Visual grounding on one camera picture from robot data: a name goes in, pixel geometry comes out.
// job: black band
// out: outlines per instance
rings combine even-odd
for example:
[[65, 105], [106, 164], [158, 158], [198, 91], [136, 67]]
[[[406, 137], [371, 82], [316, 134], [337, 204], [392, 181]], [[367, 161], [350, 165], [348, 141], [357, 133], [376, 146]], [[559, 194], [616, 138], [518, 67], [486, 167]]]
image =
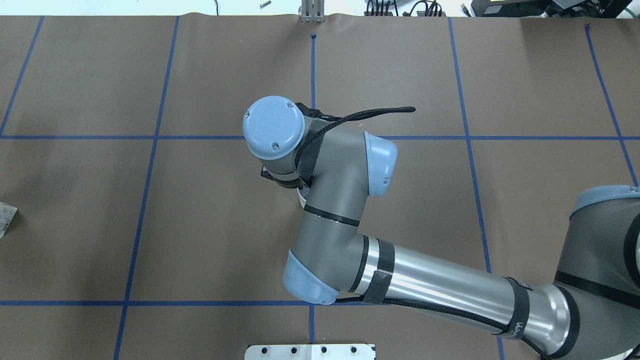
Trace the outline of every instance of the black band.
[[571, 293], [569, 293], [567, 289], [558, 285], [556, 285], [556, 288], [564, 295], [566, 303], [569, 306], [569, 333], [562, 346], [560, 346], [556, 352], [549, 355], [552, 359], [559, 359], [569, 354], [575, 342], [578, 340], [578, 334], [580, 334], [580, 310], [578, 309], [578, 304], [576, 304], [573, 296], [571, 296]]
[[636, 252], [638, 246], [638, 234], [640, 233], [640, 214], [631, 222], [627, 235], [625, 237], [625, 245], [623, 247], [623, 255], [625, 257], [625, 265], [629, 276], [634, 283], [640, 288], [640, 271], [636, 260]]
[[320, 209], [316, 209], [313, 206], [309, 206], [309, 205], [305, 205], [305, 211], [309, 212], [311, 214], [317, 215], [319, 217], [323, 217], [329, 220], [333, 220], [333, 221], [337, 221], [337, 222], [341, 222], [343, 224], [346, 225], [351, 225], [351, 226], [355, 226], [358, 227], [360, 225], [360, 222], [357, 220], [353, 220], [350, 218], [346, 218], [346, 217], [342, 217], [340, 215], [336, 215], [334, 213], [329, 213], [325, 210], [320, 210]]
[[640, 310], [640, 296], [638, 295], [627, 293], [626, 291], [599, 284], [595, 281], [583, 279], [562, 271], [556, 272], [556, 281], [563, 282], [567, 285], [573, 286], [574, 288], [578, 288], [588, 293]]
[[387, 295], [387, 290], [389, 290], [389, 285], [391, 285], [391, 277], [394, 274], [396, 263], [394, 244], [378, 239], [378, 245], [380, 246], [378, 269], [373, 273], [369, 289], [367, 289], [367, 293], [362, 299], [362, 302], [366, 304], [382, 304]]
[[508, 339], [522, 339], [524, 329], [527, 327], [527, 322], [529, 321], [530, 305], [529, 293], [527, 292], [528, 288], [521, 285], [520, 282], [512, 277], [505, 277], [505, 279], [509, 281], [513, 288], [513, 315], [511, 315], [511, 320], [507, 324], [507, 330], [494, 335], [501, 335]]
[[[309, 130], [307, 131], [307, 135], [305, 140], [314, 136], [318, 131], [324, 128], [327, 125], [326, 121], [314, 119], [309, 125]], [[318, 155], [320, 154], [320, 146], [322, 146], [322, 141], [324, 139], [324, 135], [320, 136], [316, 141], [309, 143], [307, 148], [305, 149], [304, 156], [300, 158], [300, 162], [296, 164], [298, 167], [298, 175], [300, 179], [307, 184], [308, 187], [311, 187], [311, 176], [314, 173], [314, 169], [316, 168], [316, 161], [318, 159]]]
[[349, 289], [350, 293], [353, 293], [358, 288], [358, 285], [360, 284], [360, 280], [362, 280], [364, 267], [367, 264], [367, 256], [369, 255], [369, 237], [367, 235], [362, 235], [362, 237], [364, 238], [364, 246], [362, 247], [362, 257], [360, 258], [360, 268], [358, 268], [356, 279], [353, 281], [353, 285], [351, 285], [351, 289]]

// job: blue tape grid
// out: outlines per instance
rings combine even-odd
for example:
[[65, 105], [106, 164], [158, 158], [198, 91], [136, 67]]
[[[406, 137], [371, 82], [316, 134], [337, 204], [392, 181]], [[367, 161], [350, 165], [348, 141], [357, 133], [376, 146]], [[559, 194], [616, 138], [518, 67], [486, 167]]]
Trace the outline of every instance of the blue tape grid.
[[[0, 124], [0, 139], [7, 140], [153, 140], [152, 150], [149, 158], [149, 165], [147, 170], [147, 179], [145, 182], [145, 189], [143, 192], [143, 198], [140, 208], [140, 217], [138, 220], [138, 228], [136, 230], [136, 237], [134, 241], [134, 248], [131, 256], [131, 264], [129, 267], [129, 276], [127, 279], [127, 286], [125, 289], [125, 296], [123, 301], [75, 301], [75, 300], [0, 300], [0, 306], [117, 306], [122, 307], [122, 314], [120, 319], [120, 326], [118, 329], [118, 337], [116, 341], [116, 348], [114, 351], [114, 360], [119, 358], [120, 347], [122, 345], [122, 336], [124, 335], [124, 327], [126, 323], [127, 309], [128, 307], [138, 307], [138, 306], [199, 306], [199, 307], [216, 307], [216, 306], [308, 306], [309, 310], [309, 342], [313, 343], [315, 338], [315, 326], [314, 326], [314, 318], [315, 318], [315, 307], [307, 302], [299, 301], [299, 300], [256, 300], [256, 301], [131, 301], [131, 286], [133, 275], [135, 271], [136, 258], [138, 254], [138, 245], [140, 243], [140, 235], [142, 231], [142, 225], [144, 221], [145, 208], [147, 205], [147, 196], [148, 190], [151, 181], [151, 175], [153, 172], [154, 159], [157, 149], [158, 140], [244, 140], [243, 136], [236, 135], [160, 135], [160, 126], [162, 123], [162, 116], [164, 110], [164, 101], [166, 99], [166, 91], [168, 88], [169, 77], [171, 72], [171, 65], [173, 60], [173, 53], [175, 50], [175, 41], [177, 38], [177, 32], [179, 27], [180, 17], [176, 17], [174, 29], [173, 29], [173, 38], [171, 42], [171, 48], [169, 52], [169, 59], [167, 61], [166, 74], [164, 79], [164, 86], [161, 96], [161, 102], [158, 109], [158, 116], [156, 122], [156, 131], [154, 135], [4, 135], [4, 129], [6, 127], [6, 123], [9, 119], [13, 103], [18, 94], [20, 84], [22, 82], [22, 78], [24, 77], [24, 73], [29, 63], [29, 59], [31, 58], [31, 54], [36, 44], [36, 40], [42, 28], [42, 24], [44, 21], [44, 16], [39, 18], [37, 27], [35, 29], [33, 38], [31, 40], [31, 44], [29, 46], [29, 50], [27, 51], [27, 55], [24, 59], [24, 63], [22, 64], [22, 68], [20, 69], [20, 74], [16, 80], [16, 84], [14, 86], [12, 95], [10, 97], [9, 103], [7, 105], [7, 109], [4, 113], [3, 121]], [[454, 61], [454, 69], [456, 73], [456, 82], [458, 85], [458, 97], [460, 99], [460, 110], [462, 114], [462, 121], [464, 125], [465, 135], [464, 136], [440, 136], [440, 135], [424, 135], [424, 136], [413, 136], [413, 135], [394, 135], [394, 136], [382, 136], [389, 140], [464, 140], [467, 143], [467, 153], [469, 158], [470, 171], [472, 176], [472, 182], [474, 187], [474, 196], [476, 198], [476, 209], [478, 213], [478, 222], [481, 228], [481, 237], [483, 243], [483, 251], [484, 251], [484, 260], [485, 267], [487, 272], [491, 272], [491, 261], [489, 256], [488, 245], [486, 241], [486, 231], [484, 227], [484, 217], [482, 212], [482, 204], [481, 198], [479, 194], [479, 187], [477, 183], [476, 176], [476, 166], [473, 156], [472, 150], [472, 140], [591, 140], [591, 141], [618, 141], [620, 143], [621, 149], [623, 151], [625, 161], [627, 162], [627, 167], [629, 173], [631, 175], [632, 181], [635, 186], [638, 186], [636, 174], [634, 168], [631, 164], [631, 160], [629, 158], [627, 148], [625, 146], [625, 141], [629, 140], [640, 140], [640, 136], [623, 136], [620, 130], [620, 126], [618, 124], [618, 120], [616, 118], [613, 106], [611, 104], [611, 100], [609, 98], [609, 93], [607, 91], [606, 85], [604, 83], [602, 73], [600, 71], [600, 67], [598, 65], [598, 60], [596, 58], [595, 49], [593, 46], [593, 41], [591, 39], [591, 26], [587, 24], [585, 26], [585, 34], [587, 38], [587, 42], [589, 45], [589, 50], [591, 52], [591, 58], [593, 60], [593, 65], [595, 68], [595, 72], [597, 74], [598, 80], [600, 82], [600, 86], [602, 87], [602, 92], [605, 97], [605, 101], [607, 103], [607, 107], [609, 109], [609, 113], [611, 115], [611, 120], [613, 122], [614, 128], [616, 130], [617, 136], [472, 136], [469, 133], [468, 128], [468, 120], [467, 120], [467, 111], [465, 107], [465, 100], [462, 88], [462, 82], [460, 77], [460, 67], [458, 63], [458, 54], [456, 50], [456, 42], [454, 37], [454, 30], [451, 18], [448, 18], [449, 22], [449, 36], [451, 40], [451, 50]], [[316, 34], [311, 34], [311, 105], [313, 108], [316, 107]], [[333, 306], [362, 306], [363, 304], [359, 303], [345, 303], [345, 304], [334, 304]], [[504, 360], [504, 349], [502, 346], [502, 341], [500, 338], [497, 338], [498, 341], [498, 349], [500, 359]]]
[[122, 306], [122, 314], [120, 315], [120, 326], [118, 327], [118, 337], [116, 339], [115, 351], [113, 352], [113, 360], [120, 358], [120, 347], [122, 345], [122, 336], [124, 335], [124, 326], [127, 321], [127, 310], [129, 308], [129, 298], [131, 297], [131, 284], [133, 283], [133, 273], [136, 269], [136, 259], [138, 258], [138, 246], [140, 245], [140, 234], [142, 233], [142, 225], [145, 221], [145, 210], [147, 208], [147, 197], [149, 194], [149, 186], [151, 185], [151, 174], [154, 171], [154, 160], [156, 158], [156, 149], [158, 145], [158, 136], [160, 135], [160, 125], [162, 124], [162, 115], [164, 110], [164, 100], [166, 99], [166, 89], [169, 86], [169, 75], [171, 74], [171, 64], [173, 61], [173, 51], [175, 50], [175, 39], [178, 35], [178, 25], [180, 17], [175, 17], [173, 25], [173, 38], [171, 40], [171, 48], [169, 50], [169, 60], [166, 63], [166, 73], [164, 74], [164, 85], [162, 96], [160, 98], [160, 106], [158, 108], [158, 118], [156, 121], [156, 132], [154, 134], [154, 142], [151, 146], [151, 155], [149, 156], [149, 167], [147, 169], [147, 180], [145, 181], [145, 190], [142, 194], [142, 204], [140, 206], [140, 217], [138, 218], [138, 228], [136, 230], [136, 239], [133, 243], [133, 252], [131, 254], [131, 264], [129, 265], [129, 277], [127, 278], [127, 287], [124, 293], [124, 305]]
[[629, 153], [627, 152], [627, 147], [625, 146], [625, 139], [622, 137], [622, 132], [620, 131], [620, 126], [618, 125], [618, 119], [616, 119], [616, 113], [613, 111], [613, 105], [611, 105], [609, 93], [607, 91], [607, 87], [604, 85], [604, 80], [602, 79], [602, 73], [600, 72], [600, 66], [598, 66], [598, 59], [596, 58], [596, 52], [593, 49], [593, 42], [591, 41], [591, 24], [586, 24], [584, 26], [584, 33], [587, 36], [587, 43], [589, 44], [589, 51], [591, 51], [591, 59], [593, 60], [593, 67], [596, 70], [596, 75], [598, 75], [598, 80], [600, 82], [600, 87], [602, 88], [602, 93], [604, 94], [604, 99], [607, 101], [609, 114], [611, 115], [613, 126], [616, 128], [616, 133], [618, 134], [618, 140], [620, 141], [620, 147], [622, 148], [622, 153], [625, 155], [625, 161], [627, 162], [627, 167], [629, 168], [629, 174], [631, 174], [631, 180], [633, 180], [634, 186], [638, 186], [638, 180], [636, 179], [636, 172], [634, 171], [633, 165], [631, 165], [631, 159], [629, 159]]
[[[471, 179], [474, 185], [474, 196], [476, 198], [476, 211], [478, 213], [478, 223], [482, 237], [482, 248], [484, 252], [484, 267], [487, 272], [491, 272], [491, 259], [489, 257], [489, 246], [486, 242], [486, 230], [484, 229], [484, 216], [482, 214], [482, 202], [480, 201], [480, 190], [478, 188], [478, 180], [476, 176], [476, 163], [474, 161], [474, 152], [471, 146], [471, 136], [469, 134], [469, 123], [467, 121], [467, 107], [465, 106], [465, 96], [462, 92], [462, 80], [460, 79], [460, 66], [458, 65], [458, 52], [456, 50], [456, 39], [453, 34], [453, 23], [451, 18], [449, 21], [449, 38], [451, 39], [451, 52], [453, 53], [453, 66], [456, 69], [456, 81], [458, 82], [458, 97], [460, 98], [460, 110], [462, 112], [462, 123], [465, 126], [465, 140], [467, 142], [467, 154], [469, 156], [469, 166], [471, 167]], [[500, 360], [504, 360], [504, 347], [502, 339], [496, 338], [498, 344], [498, 355]]]

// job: label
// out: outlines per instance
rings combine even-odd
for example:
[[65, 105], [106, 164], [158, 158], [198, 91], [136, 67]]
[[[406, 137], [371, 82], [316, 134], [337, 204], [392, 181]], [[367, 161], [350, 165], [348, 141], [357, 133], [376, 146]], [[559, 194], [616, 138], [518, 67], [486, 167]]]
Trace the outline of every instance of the label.
[[487, 6], [486, 9], [484, 9], [484, 15], [488, 15], [490, 13], [498, 13], [501, 8], [502, 5]]
[[18, 209], [13, 206], [0, 202], [0, 238], [4, 236], [4, 232], [9, 228], [11, 219], [13, 219], [16, 211]]

